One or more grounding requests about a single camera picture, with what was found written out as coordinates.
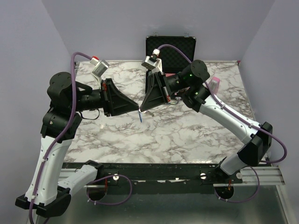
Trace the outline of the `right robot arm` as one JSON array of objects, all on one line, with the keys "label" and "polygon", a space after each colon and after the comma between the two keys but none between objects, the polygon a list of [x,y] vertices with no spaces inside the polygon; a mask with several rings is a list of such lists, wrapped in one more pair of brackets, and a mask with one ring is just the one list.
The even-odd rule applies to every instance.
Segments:
[{"label": "right robot arm", "polygon": [[172,94],[185,89],[181,98],[188,108],[212,118],[244,144],[238,152],[220,162],[215,171],[217,181],[225,183],[237,170],[259,164],[271,146],[272,125],[268,122],[260,124],[246,118],[220,101],[203,85],[210,77],[203,61],[194,60],[181,72],[169,77],[162,71],[161,59],[154,60],[147,57],[142,66],[147,68],[149,73],[147,91],[140,111],[166,104]]}]

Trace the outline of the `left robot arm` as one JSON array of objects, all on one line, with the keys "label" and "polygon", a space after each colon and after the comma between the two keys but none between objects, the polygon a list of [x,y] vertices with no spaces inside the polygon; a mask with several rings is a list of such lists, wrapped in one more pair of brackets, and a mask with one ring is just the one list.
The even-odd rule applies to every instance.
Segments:
[{"label": "left robot arm", "polygon": [[82,121],[81,112],[103,109],[110,117],[139,108],[110,78],[101,81],[99,89],[93,89],[77,82],[74,73],[59,72],[50,79],[47,94],[50,108],[43,117],[36,170],[27,192],[15,202],[31,215],[45,219],[62,215],[71,198],[86,184],[103,181],[103,166],[94,161],[87,161],[73,175],[59,180],[66,152]]}]

